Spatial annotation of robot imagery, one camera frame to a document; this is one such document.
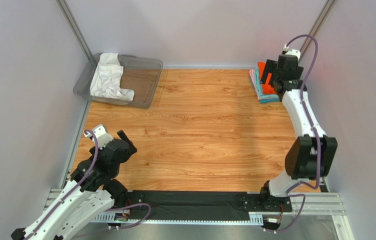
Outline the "orange t shirt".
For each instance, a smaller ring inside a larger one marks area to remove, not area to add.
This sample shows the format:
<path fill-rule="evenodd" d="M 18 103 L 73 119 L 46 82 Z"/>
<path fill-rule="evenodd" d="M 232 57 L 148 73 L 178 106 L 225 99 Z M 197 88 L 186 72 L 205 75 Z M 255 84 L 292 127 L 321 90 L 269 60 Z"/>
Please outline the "orange t shirt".
<path fill-rule="evenodd" d="M 270 64 L 267 64 L 267 62 L 259 61 L 257 62 L 257 67 L 259 68 L 259 83 L 262 92 L 266 95 L 275 95 L 276 93 L 274 91 L 274 88 L 270 83 L 273 60 L 271 60 Z"/>

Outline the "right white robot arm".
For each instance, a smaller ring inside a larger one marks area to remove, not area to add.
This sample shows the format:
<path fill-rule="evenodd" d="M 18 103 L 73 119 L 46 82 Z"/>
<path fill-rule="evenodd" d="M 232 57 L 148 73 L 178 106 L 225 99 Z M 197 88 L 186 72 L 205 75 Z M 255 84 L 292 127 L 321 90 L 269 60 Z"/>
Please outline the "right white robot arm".
<path fill-rule="evenodd" d="M 328 175 L 338 143 L 319 125 L 309 102 L 307 87 L 301 80 L 303 67 L 299 55 L 283 51 L 278 60 L 267 60 L 262 80 L 269 83 L 289 113 L 296 140 L 285 157 L 284 170 L 267 181 L 261 193 L 267 197 L 284 198 L 300 185 L 310 185 Z"/>

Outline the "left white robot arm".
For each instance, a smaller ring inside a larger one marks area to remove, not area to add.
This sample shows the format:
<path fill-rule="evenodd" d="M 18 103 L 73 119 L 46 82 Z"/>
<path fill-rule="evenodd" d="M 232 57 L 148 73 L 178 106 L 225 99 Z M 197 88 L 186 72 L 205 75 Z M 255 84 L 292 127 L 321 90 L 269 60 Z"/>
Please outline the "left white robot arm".
<path fill-rule="evenodd" d="M 94 142 L 91 157 L 80 162 L 52 204 L 27 227 L 17 228 L 13 240 L 69 240 L 102 212 L 125 207 L 128 189 L 116 177 L 120 165 L 137 153 L 123 130 L 113 138 L 99 125 L 85 130 Z"/>

